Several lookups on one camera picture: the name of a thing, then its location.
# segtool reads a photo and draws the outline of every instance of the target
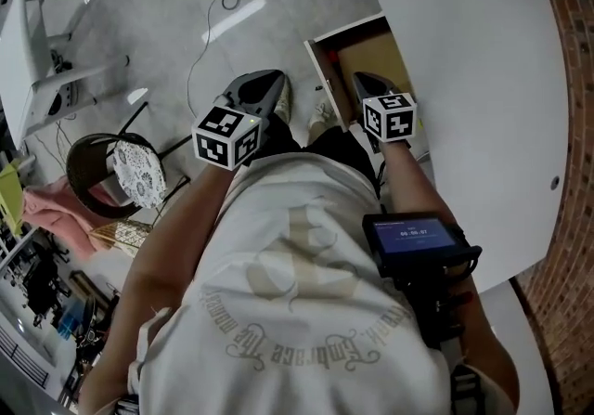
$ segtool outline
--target drawer front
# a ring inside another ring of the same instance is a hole
[[[322,86],[324,86],[332,108],[338,117],[339,125],[343,131],[347,131],[353,120],[353,107],[344,91],[341,79],[334,70],[326,53],[315,41],[306,41],[305,48],[307,49],[307,53],[309,53],[309,57],[314,62],[314,67],[316,67]]]

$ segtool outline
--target open drawer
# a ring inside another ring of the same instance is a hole
[[[376,73],[412,93],[407,70],[383,14],[371,16],[305,42],[319,78],[346,131],[360,114],[353,87],[356,71]]]

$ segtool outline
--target shoe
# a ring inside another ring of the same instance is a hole
[[[327,129],[338,125],[338,118],[336,117],[336,113],[334,112],[328,95],[326,94],[324,94],[317,103],[314,114],[312,114],[307,127],[311,129],[314,123],[323,123],[326,125]]]
[[[291,120],[291,108],[293,106],[293,93],[291,90],[291,82],[289,77],[285,75],[285,83],[283,84],[278,98],[277,105],[274,113],[280,118],[285,124],[289,124]]]

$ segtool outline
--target brick wall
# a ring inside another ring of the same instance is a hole
[[[549,253],[517,277],[516,287],[548,366],[556,409],[569,415],[584,413],[594,397],[594,0],[551,3],[569,96],[565,187]]]

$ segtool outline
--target pink jacket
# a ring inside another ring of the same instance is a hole
[[[100,201],[116,205],[100,185],[95,186],[92,193]],[[55,234],[81,260],[88,260],[98,250],[109,248],[108,244],[90,237],[88,232],[113,220],[93,214],[84,207],[65,175],[48,186],[23,190],[22,220]]]

